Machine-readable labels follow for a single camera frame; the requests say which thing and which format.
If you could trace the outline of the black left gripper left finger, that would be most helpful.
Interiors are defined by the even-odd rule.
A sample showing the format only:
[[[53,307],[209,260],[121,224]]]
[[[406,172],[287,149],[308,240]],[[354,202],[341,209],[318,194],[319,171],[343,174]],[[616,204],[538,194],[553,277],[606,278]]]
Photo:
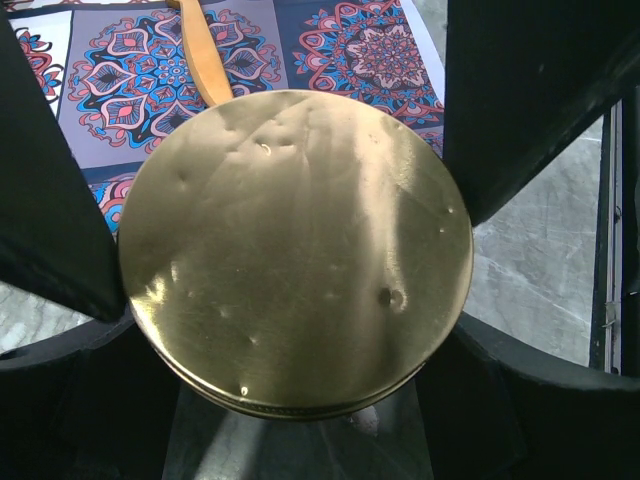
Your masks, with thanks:
[[[1,356],[4,479],[159,479],[179,380],[131,314]]]

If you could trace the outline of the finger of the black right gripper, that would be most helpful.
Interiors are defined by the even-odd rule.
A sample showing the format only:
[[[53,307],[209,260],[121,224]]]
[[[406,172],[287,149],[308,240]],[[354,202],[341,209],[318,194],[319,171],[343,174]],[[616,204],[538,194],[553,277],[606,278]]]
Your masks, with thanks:
[[[125,310],[114,239],[6,18],[1,279],[105,323]]]
[[[490,219],[639,82],[635,1],[451,1],[444,160]]]

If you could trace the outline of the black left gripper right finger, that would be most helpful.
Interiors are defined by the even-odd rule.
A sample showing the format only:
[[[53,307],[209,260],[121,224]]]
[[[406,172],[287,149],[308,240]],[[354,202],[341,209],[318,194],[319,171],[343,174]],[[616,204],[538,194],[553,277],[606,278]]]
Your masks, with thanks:
[[[437,479],[636,479],[639,381],[462,314],[416,377]]]

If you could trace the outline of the gold round jar lid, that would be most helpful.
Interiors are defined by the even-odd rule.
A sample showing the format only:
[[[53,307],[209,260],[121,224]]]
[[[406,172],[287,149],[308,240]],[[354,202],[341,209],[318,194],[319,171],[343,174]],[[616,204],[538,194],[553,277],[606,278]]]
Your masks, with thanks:
[[[414,131],[329,93],[254,93],[150,155],[117,233],[131,312],[207,400],[262,418],[366,408],[457,322],[473,233]]]

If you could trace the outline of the clear plastic jar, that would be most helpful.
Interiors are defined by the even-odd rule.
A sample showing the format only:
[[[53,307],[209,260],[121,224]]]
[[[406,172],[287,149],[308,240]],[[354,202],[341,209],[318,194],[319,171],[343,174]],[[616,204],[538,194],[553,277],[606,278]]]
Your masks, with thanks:
[[[353,412],[346,420],[355,430],[372,437],[389,434],[395,426],[395,414],[383,404]]]

